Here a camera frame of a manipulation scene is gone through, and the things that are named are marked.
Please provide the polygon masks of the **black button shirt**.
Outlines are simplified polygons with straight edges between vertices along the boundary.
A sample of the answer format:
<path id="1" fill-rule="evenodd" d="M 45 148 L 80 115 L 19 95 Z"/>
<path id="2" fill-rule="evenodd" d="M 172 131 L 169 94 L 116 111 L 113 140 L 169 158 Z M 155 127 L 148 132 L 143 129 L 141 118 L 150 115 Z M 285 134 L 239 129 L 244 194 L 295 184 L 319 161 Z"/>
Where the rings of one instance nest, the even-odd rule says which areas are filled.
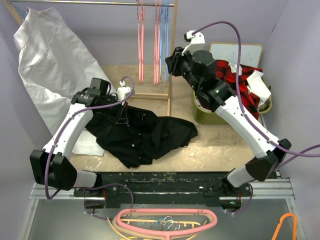
<path id="1" fill-rule="evenodd" d="M 157 116 L 154 112 L 127 106 L 128 124 L 116 124 L 120 107 L 95 111 L 86 129 L 97 144 L 119 159 L 128 169 L 150 165 L 172 150 L 183 148 L 198 135 L 187 120 Z"/>

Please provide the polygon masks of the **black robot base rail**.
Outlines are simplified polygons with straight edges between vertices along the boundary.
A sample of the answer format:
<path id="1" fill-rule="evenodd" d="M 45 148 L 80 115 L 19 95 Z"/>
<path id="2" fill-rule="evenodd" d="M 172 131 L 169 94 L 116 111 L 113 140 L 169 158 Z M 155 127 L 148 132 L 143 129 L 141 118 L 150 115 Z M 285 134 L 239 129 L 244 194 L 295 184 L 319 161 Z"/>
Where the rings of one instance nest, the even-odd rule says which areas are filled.
<path id="1" fill-rule="evenodd" d="M 141 205 L 205 205 L 218 207 L 225 201 L 249 197 L 248 184 L 227 188 L 225 171 L 182 172 L 99 172 L 98 186 L 102 189 L 79 188 L 77 198 L 104 200 L 106 208 L 122 204 Z"/>

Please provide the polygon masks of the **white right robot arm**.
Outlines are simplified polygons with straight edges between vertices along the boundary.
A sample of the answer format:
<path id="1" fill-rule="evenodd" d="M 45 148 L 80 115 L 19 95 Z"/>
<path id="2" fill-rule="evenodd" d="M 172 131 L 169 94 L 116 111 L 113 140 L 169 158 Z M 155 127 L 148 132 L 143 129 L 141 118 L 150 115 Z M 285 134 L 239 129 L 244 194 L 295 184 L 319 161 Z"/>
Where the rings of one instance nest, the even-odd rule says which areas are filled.
<path id="1" fill-rule="evenodd" d="M 280 140 L 268 132 L 251 115 L 242 103 L 240 95 L 223 81 L 219 71 L 222 62 L 215 60 L 206 50 L 183 52 L 176 47 L 165 59 L 168 72 L 183 77 L 191 86 L 204 107 L 224 119 L 248 144 L 253 159 L 231 170 L 222 180 L 222 190 L 228 196 L 235 195 L 240 187 L 251 181 L 263 182 L 280 165 L 291 148 L 286 138 Z"/>

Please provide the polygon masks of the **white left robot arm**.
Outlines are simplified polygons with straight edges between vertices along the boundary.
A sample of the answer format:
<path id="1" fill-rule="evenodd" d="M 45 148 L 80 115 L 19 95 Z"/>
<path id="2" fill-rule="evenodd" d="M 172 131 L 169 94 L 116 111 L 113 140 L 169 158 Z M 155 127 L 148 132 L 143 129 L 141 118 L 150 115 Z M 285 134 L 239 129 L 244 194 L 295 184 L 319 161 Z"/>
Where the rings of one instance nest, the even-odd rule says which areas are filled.
<path id="1" fill-rule="evenodd" d="M 45 196 L 53 199 L 49 188 L 56 192 L 73 188 L 85 189 L 91 196 L 103 191 L 102 178 L 98 173 L 77 170 L 70 162 L 74 146 L 86 125 L 97 113 L 111 113 L 119 120 L 127 100 L 135 87 L 128 86 L 124 79 L 115 95 L 111 84 L 101 78 L 92 78 L 90 86 L 77 92 L 71 99 L 67 115 L 52 139 L 41 149 L 33 150 L 29 156 L 35 182 L 44 186 Z"/>

